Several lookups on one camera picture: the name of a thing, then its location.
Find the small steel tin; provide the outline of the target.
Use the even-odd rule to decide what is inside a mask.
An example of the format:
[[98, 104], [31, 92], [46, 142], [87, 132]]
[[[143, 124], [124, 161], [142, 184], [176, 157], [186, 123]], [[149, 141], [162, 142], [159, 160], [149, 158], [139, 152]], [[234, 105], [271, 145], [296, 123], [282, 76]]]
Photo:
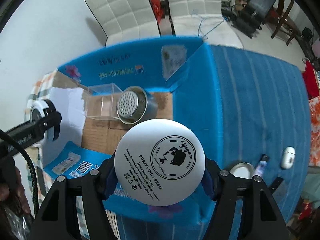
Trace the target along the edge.
[[255, 168], [250, 163], [238, 163], [230, 170], [231, 174], [238, 178], [251, 179], [254, 176]]

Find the white jar with black lid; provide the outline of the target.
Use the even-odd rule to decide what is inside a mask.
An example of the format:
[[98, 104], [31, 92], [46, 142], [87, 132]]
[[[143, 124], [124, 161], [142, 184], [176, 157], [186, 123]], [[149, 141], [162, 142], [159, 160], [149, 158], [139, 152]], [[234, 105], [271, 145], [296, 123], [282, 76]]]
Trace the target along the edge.
[[40, 148], [47, 142], [54, 142], [60, 134], [62, 116], [49, 99], [40, 99], [33, 102], [30, 110], [30, 122], [36, 124], [40, 134], [36, 135], [39, 141], [33, 144]]

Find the white purifying cream jar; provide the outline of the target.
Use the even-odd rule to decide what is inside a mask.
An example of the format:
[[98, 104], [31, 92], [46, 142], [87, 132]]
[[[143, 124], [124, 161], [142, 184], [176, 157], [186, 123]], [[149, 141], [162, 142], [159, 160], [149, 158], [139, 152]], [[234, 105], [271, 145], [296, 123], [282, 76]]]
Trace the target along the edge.
[[152, 119], [129, 129], [114, 154], [121, 187], [133, 199], [151, 206], [169, 206], [188, 198], [205, 170], [203, 147], [184, 125]]

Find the steel perforated strainer cup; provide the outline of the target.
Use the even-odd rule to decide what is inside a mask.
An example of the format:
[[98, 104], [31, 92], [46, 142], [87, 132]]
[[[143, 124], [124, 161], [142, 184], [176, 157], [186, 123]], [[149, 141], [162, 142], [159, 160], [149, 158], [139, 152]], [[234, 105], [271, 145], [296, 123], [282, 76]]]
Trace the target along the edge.
[[117, 114], [120, 121], [126, 125], [154, 119], [158, 104], [150, 93], [139, 86], [131, 86], [123, 91], [117, 103]]

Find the clear acrylic cube box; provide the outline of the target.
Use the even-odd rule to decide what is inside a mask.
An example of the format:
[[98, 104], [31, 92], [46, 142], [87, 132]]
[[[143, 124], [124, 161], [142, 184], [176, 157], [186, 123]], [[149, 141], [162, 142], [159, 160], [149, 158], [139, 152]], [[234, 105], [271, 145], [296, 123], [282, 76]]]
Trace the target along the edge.
[[85, 117], [93, 120], [118, 120], [117, 103], [123, 91], [114, 83], [87, 87], [83, 93]]

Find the white earbuds case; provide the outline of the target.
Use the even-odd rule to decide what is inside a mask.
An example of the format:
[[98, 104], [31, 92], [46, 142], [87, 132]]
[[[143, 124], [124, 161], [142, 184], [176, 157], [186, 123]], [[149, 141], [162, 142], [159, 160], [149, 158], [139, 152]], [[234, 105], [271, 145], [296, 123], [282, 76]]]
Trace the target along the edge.
[[283, 152], [283, 158], [281, 161], [281, 168], [285, 170], [290, 169], [293, 166], [295, 157], [296, 150], [293, 147], [288, 146], [287, 148], [285, 148]]

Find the blue cardboard milk box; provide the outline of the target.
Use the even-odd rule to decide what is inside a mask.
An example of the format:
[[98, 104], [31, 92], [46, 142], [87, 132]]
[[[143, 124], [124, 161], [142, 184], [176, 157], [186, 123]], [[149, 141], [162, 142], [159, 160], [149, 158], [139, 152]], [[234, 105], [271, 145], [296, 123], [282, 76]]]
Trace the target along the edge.
[[201, 185], [221, 162], [217, 65], [198, 37], [118, 43], [63, 64], [49, 99], [57, 140], [41, 148], [47, 186], [81, 178], [115, 155], [104, 210], [119, 239], [203, 239], [215, 207]]

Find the blue striped tablecloth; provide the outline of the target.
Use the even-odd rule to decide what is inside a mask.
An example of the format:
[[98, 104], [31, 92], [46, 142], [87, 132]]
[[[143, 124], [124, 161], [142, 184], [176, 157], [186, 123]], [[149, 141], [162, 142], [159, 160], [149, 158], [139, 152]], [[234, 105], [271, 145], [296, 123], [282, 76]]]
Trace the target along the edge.
[[[116, 44], [99, 57], [99, 79], [120, 89], [139, 86], [172, 94], [173, 120], [197, 136], [220, 167], [269, 161], [267, 185], [281, 177], [277, 204], [289, 220], [308, 169], [310, 110], [300, 70], [275, 57], [197, 39], [158, 38]], [[296, 150], [290, 169], [283, 152]]]

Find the orange floral blanket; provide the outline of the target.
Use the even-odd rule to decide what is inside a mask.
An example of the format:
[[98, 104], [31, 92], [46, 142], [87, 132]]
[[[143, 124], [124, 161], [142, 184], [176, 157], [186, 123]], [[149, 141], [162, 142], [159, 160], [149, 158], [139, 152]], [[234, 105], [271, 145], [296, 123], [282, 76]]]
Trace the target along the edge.
[[309, 166], [318, 166], [320, 162], [320, 101], [319, 96], [309, 101], [311, 115], [311, 147]]

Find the red cloth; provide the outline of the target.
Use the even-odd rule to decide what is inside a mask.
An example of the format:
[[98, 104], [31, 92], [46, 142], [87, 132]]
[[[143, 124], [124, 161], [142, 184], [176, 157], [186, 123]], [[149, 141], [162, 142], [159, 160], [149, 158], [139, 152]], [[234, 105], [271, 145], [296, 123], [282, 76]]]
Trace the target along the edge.
[[314, 70], [308, 58], [302, 58], [305, 63], [305, 70], [302, 72], [302, 77], [306, 86], [306, 91], [309, 100], [319, 96], [319, 77]]

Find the left white quilted chair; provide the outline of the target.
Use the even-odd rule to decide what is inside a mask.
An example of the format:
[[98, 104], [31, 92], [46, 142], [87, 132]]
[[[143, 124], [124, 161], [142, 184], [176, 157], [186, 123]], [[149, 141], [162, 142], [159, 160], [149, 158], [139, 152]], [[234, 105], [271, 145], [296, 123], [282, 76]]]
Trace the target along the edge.
[[105, 46], [159, 37], [161, 32], [150, 0], [85, 0], [107, 36]]

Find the white quilted chair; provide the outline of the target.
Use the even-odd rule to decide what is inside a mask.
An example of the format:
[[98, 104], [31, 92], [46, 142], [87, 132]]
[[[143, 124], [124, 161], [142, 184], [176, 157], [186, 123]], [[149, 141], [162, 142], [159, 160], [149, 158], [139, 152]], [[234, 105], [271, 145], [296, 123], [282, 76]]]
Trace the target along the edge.
[[159, 37], [161, 32], [150, 0], [85, 0], [107, 36], [105, 46]]
[[[221, 0], [168, 0], [174, 34], [177, 36], [197, 36], [200, 20], [191, 16], [195, 10], [203, 16], [223, 16]], [[231, 26], [223, 22], [208, 35], [209, 44], [242, 49], [244, 46]]]

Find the right white quilted chair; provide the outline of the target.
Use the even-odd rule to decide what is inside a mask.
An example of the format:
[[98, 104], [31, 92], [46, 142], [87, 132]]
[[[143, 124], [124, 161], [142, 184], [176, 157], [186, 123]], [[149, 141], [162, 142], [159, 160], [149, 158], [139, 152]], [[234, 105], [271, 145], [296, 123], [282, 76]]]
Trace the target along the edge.
[[[195, 10], [203, 16], [223, 16], [221, 0], [168, 0], [174, 34], [177, 36], [197, 36], [200, 20], [191, 16]], [[244, 46], [231, 26], [223, 22], [208, 35], [209, 44], [242, 49]]]

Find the brown wooden chair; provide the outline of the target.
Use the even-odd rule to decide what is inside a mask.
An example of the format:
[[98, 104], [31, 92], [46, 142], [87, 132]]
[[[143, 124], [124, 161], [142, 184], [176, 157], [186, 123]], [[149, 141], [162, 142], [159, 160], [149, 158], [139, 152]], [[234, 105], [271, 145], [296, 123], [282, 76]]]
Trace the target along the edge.
[[278, 6], [276, 8], [272, 7], [267, 15], [268, 22], [275, 26], [271, 38], [274, 39], [279, 32], [285, 33], [289, 36], [289, 39], [286, 41], [287, 46], [298, 34], [300, 34], [298, 27], [289, 17], [289, 13], [293, 8], [294, 3], [295, 0], [290, 0], [289, 5], [286, 10], [284, 10], [285, 0], [278, 0]]

